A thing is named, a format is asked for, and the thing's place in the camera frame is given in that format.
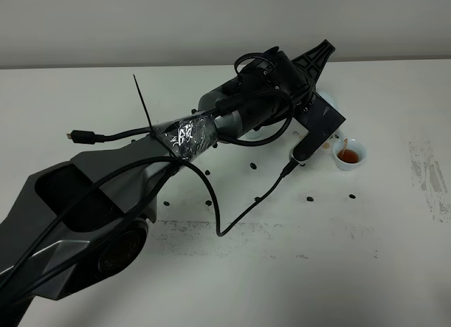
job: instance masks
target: white table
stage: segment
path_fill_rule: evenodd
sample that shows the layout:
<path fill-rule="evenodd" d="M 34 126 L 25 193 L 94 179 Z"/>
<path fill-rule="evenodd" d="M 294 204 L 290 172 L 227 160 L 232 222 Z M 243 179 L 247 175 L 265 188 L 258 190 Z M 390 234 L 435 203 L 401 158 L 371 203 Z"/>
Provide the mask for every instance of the white table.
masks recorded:
<path fill-rule="evenodd" d="M 133 73 L 158 123 L 189 114 L 233 69 L 0 71 L 2 218 L 30 174 L 128 142 L 75 145 L 67 132 L 146 125 Z M 130 267 L 61 301 L 37 298 L 21 326 L 449 326 L 451 61 L 329 63 L 319 87 L 338 100 L 343 132 L 367 146 L 361 168 L 342 172 L 318 150 L 223 238 L 184 170 L 159 194 L 159 221 Z M 272 185 L 294 131 L 194 161 L 211 171 L 224 223 Z"/>

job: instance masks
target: white wall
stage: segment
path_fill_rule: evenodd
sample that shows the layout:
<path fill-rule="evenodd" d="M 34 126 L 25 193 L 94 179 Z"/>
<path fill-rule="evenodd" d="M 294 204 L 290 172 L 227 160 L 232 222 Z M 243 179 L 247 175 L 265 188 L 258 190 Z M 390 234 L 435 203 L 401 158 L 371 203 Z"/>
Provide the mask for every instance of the white wall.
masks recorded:
<path fill-rule="evenodd" d="M 0 67 L 451 56 L 451 0 L 0 0 Z"/>

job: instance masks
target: plastic wrap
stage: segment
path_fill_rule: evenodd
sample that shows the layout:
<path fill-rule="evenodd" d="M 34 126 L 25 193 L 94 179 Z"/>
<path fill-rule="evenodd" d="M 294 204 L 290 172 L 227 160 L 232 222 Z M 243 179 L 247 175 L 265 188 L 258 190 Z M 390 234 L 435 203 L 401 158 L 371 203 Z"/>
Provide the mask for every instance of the plastic wrap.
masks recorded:
<path fill-rule="evenodd" d="M 218 140 L 212 116 L 193 115 L 154 127 L 156 135 L 185 160 L 193 160 Z"/>

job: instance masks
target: white cup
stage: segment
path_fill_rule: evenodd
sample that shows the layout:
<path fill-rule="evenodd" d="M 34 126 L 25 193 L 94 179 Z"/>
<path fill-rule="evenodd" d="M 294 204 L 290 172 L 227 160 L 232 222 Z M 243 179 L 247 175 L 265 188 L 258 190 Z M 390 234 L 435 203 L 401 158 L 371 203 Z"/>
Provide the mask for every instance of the white cup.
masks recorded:
<path fill-rule="evenodd" d="M 351 149 L 359 156 L 359 162 L 357 163 L 345 163 L 343 160 L 338 158 L 338 153 L 345 147 L 345 138 L 337 140 L 333 143 L 332 154 L 335 159 L 335 164 L 340 170 L 351 171 L 360 165 L 362 165 L 366 160 L 366 148 L 364 145 L 356 141 L 355 139 L 347 139 L 347 148 Z"/>

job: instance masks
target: tea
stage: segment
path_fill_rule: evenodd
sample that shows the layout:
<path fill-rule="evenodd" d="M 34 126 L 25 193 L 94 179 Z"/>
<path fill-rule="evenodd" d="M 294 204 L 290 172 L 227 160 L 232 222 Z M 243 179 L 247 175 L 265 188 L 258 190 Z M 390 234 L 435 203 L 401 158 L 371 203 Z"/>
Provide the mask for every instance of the tea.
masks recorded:
<path fill-rule="evenodd" d="M 356 152 L 352 151 L 351 149 L 346 149 L 344 154 L 343 150 L 341 150 L 340 152 L 338 152 L 337 156 L 340 160 L 349 164 L 358 163 L 360 160 L 359 155 Z"/>

